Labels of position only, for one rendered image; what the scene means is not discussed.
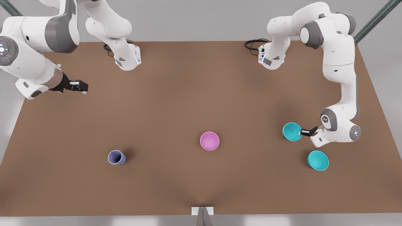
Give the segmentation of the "pale frame post foot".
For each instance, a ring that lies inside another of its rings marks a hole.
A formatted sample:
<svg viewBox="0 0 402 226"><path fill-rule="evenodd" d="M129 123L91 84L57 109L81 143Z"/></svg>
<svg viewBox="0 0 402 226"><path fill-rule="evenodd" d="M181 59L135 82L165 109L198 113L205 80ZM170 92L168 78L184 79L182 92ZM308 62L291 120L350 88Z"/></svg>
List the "pale frame post foot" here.
<svg viewBox="0 0 402 226"><path fill-rule="evenodd" d="M209 215L214 215L214 207L191 207L191 215L198 215L200 209L208 212Z"/></svg>

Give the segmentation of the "silver frame post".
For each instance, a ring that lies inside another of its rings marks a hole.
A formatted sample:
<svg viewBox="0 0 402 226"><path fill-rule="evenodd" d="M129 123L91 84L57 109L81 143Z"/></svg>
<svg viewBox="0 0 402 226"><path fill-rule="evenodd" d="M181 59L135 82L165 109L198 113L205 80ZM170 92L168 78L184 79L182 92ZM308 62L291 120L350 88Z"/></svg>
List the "silver frame post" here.
<svg viewBox="0 0 402 226"><path fill-rule="evenodd" d="M196 226L213 226L207 207L198 207Z"/></svg>
<svg viewBox="0 0 402 226"><path fill-rule="evenodd" d="M354 36L354 43L357 45L369 34L402 0L388 0L388 2L363 26Z"/></svg>
<svg viewBox="0 0 402 226"><path fill-rule="evenodd" d="M23 15L19 10L9 1L9 0L0 0L0 6L3 7L4 10L12 17L22 17Z"/></svg>

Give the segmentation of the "teal blue bowl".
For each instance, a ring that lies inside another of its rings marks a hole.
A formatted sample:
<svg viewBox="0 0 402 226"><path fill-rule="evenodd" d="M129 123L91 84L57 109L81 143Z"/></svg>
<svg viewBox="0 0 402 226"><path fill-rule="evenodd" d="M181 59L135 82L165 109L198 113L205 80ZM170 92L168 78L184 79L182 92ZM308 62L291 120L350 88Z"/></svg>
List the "teal blue bowl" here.
<svg viewBox="0 0 402 226"><path fill-rule="evenodd" d="M324 171L329 167L329 158L319 150L314 150L307 156L307 164L314 170Z"/></svg>
<svg viewBox="0 0 402 226"><path fill-rule="evenodd" d="M283 126L282 129L282 134L284 138L286 138L289 141L298 141L301 139L301 127L299 124L295 122L288 122Z"/></svg>

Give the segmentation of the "pink bowl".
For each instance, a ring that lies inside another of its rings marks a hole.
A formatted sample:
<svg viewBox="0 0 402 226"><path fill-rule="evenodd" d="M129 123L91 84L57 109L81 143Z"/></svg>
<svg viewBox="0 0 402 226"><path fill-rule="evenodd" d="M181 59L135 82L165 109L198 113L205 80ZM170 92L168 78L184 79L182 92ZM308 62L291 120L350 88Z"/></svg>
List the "pink bowl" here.
<svg viewBox="0 0 402 226"><path fill-rule="evenodd" d="M205 132L200 137L200 144L203 149L212 151L219 146L220 139L215 132Z"/></svg>

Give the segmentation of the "lavender cup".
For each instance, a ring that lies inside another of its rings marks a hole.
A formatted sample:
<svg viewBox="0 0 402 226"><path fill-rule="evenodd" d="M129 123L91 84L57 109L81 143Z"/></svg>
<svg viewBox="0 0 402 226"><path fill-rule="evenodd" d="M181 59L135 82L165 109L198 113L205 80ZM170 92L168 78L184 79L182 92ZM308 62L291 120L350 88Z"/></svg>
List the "lavender cup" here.
<svg viewBox="0 0 402 226"><path fill-rule="evenodd" d="M126 156L119 150L112 150L107 157L107 160L110 164L113 165L122 165L126 163Z"/></svg>

